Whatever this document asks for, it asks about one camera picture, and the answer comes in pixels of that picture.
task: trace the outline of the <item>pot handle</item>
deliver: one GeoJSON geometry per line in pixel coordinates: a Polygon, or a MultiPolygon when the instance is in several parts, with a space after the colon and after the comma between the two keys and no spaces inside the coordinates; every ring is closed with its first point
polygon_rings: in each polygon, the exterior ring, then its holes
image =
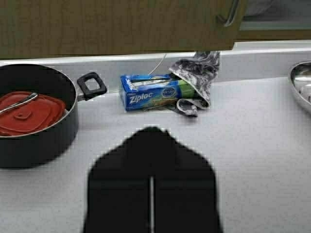
{"type": "Polygon", "coordinates": [[[96,96],[103,95],[107,92],[107,88],[106,88],[104,82],[98,76],[98,74],[95,72],[88,73],[88,74],[82,76],[81,78],[79,78],[77,80],[77,83],[78,83],[79,87],[81,88],[81,90],[84,94],[84,96],[82,98],[80,98],[79,100],[84,99],[85,101],[87,101],[87,100],[90,100],[96,96]],[[86,86],[86,81],[90,80],[90,79],[95,79],[95,81],[99,85],[99,89],[89,90],[89,88],[86,86]]]}

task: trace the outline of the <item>metal spoon handle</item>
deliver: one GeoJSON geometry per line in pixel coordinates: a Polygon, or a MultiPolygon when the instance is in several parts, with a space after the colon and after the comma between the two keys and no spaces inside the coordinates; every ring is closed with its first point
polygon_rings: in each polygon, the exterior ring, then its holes
{"type": "Polygon", "coordinates": [[[37,93],[35,93],[35,92],[31,93],[29,96],[27,96],[26,98],[22,99],[21,101],[16,102],[16,103],[6,107],[5,109],[0,110],[0,114],[4,113],[6,111],[9,111],[9,110],[11,110],[13,108],[17,108],[17,107],[19,107],[21,105],[27,104],[27,103],[29,103],[30,101],[34,100],[37,97],[38,97],[37,93]]]}

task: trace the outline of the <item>stainless steel bowl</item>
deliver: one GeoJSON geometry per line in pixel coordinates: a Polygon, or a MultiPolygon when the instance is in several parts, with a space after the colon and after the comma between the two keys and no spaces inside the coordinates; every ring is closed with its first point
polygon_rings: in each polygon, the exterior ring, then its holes
{"type": "Polygon", "coordinates": [[[289,72],[289,81],[297,103],[311,113],[311,62],[295,64],[289,72]]]}

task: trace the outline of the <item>wire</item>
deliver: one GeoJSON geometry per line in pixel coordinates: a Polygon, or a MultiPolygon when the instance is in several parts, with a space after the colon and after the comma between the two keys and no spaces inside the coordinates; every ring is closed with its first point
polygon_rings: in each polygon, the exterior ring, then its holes
{"type": "Polygon", "coordinates": [[[163,58],[161,59],[161,61],[156,65],[156,67],[148,74],[148,75],[151,75],[153,72],[156,71],[156,69],[159,68],[159,66],[162,64],[162,62],[164,61],[164,58],[166,57],[167,53],[164,54],[163,58]]]}

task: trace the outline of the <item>red lid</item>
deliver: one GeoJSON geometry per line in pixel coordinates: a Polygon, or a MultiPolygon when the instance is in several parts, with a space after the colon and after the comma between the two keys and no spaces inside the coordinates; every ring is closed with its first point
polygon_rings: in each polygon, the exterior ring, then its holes
{"type": "MultiPolygon", "coordinates": [[[[0,98],[0,109],[4,109],[29,96],[31,92],[16,91],[0,98]]],[[[59,99],[38,95],[33,101],[0,114],[0,136],[18,136],[40,131],[57,122],[65,110],[59,99]]]]}

